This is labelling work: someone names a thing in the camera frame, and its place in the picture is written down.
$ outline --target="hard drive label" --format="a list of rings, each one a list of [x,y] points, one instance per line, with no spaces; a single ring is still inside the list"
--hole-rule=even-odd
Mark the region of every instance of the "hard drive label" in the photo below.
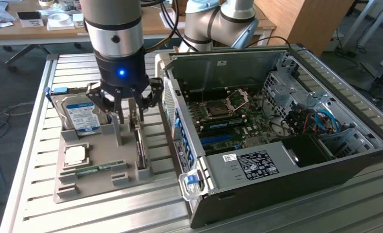
[[[241,155],[238,160],[249,180],[278,174],[278,168],[266,150]]]
[[[67,105],[67,111],[76,131],[90,133],[100,128],[99,117],[94,114],[94,109],[94,103]]]

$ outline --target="floor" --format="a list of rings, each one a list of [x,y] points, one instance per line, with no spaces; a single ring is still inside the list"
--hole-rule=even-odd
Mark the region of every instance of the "floor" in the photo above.
[[[341,33],[346,33],[351,27],[358,14],[347,17],[341,25]],[[359,37],[366,24],[363,24],[355,38]],[[56,54],[75,54],[90,53],[92,47],[90,43],[83,43],[83,49],[79,50],[74,44],[59,44],[46,46],[52,53]],[[14,50],[19,51],[23,46],[14,46]],[[382,69],[379,62],[383,59],[383,27],[379,28],[378,33],[374,35],[369,44],[366,45],[367,54],[358,54],[354,58],[357,62],[367,62],[375,68]],[[32,51],[24,58],[16,61],[15,65],[19,68],[18,73],[12,74],[4,66],[4,61],[10,58],[12,53],[6,52],[0,47],[0,106],[7,107],[22,102],[28,102],[35,99],[40,77],[43,74],[46,55],[40,50]],[[322,55],[323,61],[334,69],[335,72],[351,67],[353,62],[339,58],[334,53],[325,53]],[[367,88],[371,84],[371,76],[362,71],[362,68],[350,69],[343,72],[345,77],[353,85]],[[28,111],[31,106],[24,106],[19,111]],[[7,116],[0,116],[0,120],[6,120]],[[0,194],[0,222],[4,211],[4,204],[8,197],[8,190],[12,184],[16,163],[22,151],[22,144],[26,136],[27,125],[31,115],[12,116],[10,119],[11,129],[8,134],[0,139],[0,167],[6,179],[7,187],[3,194]]]

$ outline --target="blue latch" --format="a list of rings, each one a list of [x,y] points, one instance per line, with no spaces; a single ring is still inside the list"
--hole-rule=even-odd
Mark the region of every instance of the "blue latch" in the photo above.
[[[47,97],[48,101],[54,105],[54,101],[52,101],[52,98],[51,98],[51,88],[48,86],[44,88],[44,96]]]
[[[58,87],[58,88],[54,89],[52,93],[55,95],[67,94],[68,93],[68,87]]]
[[[194,184],[194,183],[199,183],[199,176],[198,174],[193,174],[190,176],[186,177],[186,184]]]
[[[179,126],[181,126],[181,118],[178,118],[176,121],[174,122],[174,126],[175,126],[176,128],[179,128]]]

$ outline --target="gray robot arm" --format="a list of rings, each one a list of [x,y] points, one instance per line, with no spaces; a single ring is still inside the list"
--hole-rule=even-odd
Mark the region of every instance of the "gray robot arm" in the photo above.
[[[213,50],[213,40],[243,49],[255,34],[259,20],[255,18],[254,0],[190,0],[186,10],[185,39],[199,51]],[[179,52],[191,52],[183,42]]]
[[[163,81],[150,79],[146,73],[140,0],[80,2],[102,74],[100,83],[88,86],[87,95],[103,111],[119,114],[120,121],[122,99],[134,98],[143,118],[143,111],[160,100]],[[186,40],[199,51],[213,50],[213,40],[243,49],[258,23],[254,0],[227,0],[222,6],[219,0],[190,0]],[[190,51],[185,43],[181,51]],[[144,98],[142,93],[148,85],[152,92]],[[114,96],[114,101],[104,97],[103,91]]]

